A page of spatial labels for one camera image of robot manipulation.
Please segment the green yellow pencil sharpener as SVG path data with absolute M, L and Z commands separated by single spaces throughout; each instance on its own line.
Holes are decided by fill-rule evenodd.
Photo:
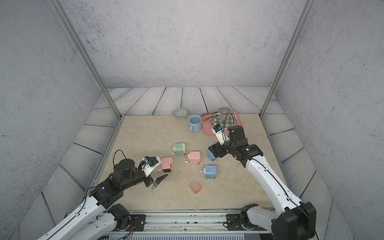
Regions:
M 185 143 L 177 143 L 172 147 L 171 154 L 176 156 L 185 156 L 186 155 L 186 144 Z

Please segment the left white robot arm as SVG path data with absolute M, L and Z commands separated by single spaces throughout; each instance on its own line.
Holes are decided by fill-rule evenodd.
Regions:
M 143 157 L 139 166 L 123 159 L 114 165 L 114 171 L 93 187 L 83 202 L 59 224 L 41 236 L 42 240 L 96 240 L 112 231 L 128 231 L 122 239 L 129 239 L 140 220 L 117 203 L 124 191 L 140 183 L 155 189 L 167 175 L 154 180 L 151 173 L 162 163 L 159 157 Z

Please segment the pink pencil sharpener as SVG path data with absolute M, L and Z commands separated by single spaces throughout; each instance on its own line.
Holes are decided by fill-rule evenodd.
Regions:
M 173 167 L 174 167 L 173 157 L 165 157 L 165 158 L 162 158 L 161 168 L 159 169 L 159 171 L 162 171 L 164 173 L 170 173 Z
M 201 163 L 201 153 L 197 151 L 191 151 L 188 154 L 187 160 L 185 163 L 189 163 L 192 165 L 199 165 Z

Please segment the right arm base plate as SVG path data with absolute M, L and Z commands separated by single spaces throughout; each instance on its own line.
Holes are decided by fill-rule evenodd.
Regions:
M 241 214 L 227 214 L 223 226 L 228 231 L 266 231 L 260 226 L 246 223 Z

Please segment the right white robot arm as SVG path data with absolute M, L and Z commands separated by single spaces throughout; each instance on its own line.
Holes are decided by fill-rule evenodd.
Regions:
M 215 160 L 232 155 L 259 182 L 270 198 L 274 210 L 270 211 L 257 204 L 250 204 L 241 209 L 238 220 L 227 223 L 227 229 L 235 227 L 252 231 L 256 227 L 273 235 L 275 240 L 309 240 L 317 238 L 317 211 L 310 203 L 304 203 L 279 178 L 269 165 L 264 153 L 255 145 L 250 145 L 242 126 L 227 129 L 217 124 L 212 132 L 218 142 L 209 146 L 208 156 Z

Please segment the blue pencil sharpener round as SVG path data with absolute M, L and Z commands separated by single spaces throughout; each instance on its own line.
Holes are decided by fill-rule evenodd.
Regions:
M 216 160 L 216 157 L 214 156 L 214 154 L 210 150 L 206 150 L 206 153 L 207 153 L 207 157 L 210 161 Z

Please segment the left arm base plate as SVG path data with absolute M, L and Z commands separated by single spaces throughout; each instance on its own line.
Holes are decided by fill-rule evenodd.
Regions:
M 143 232 L 147 215 L 144 214 L 134 214 L 129 216 L 124 216 L 119 223 L 117 228 L 120 231 L 126 232 Z

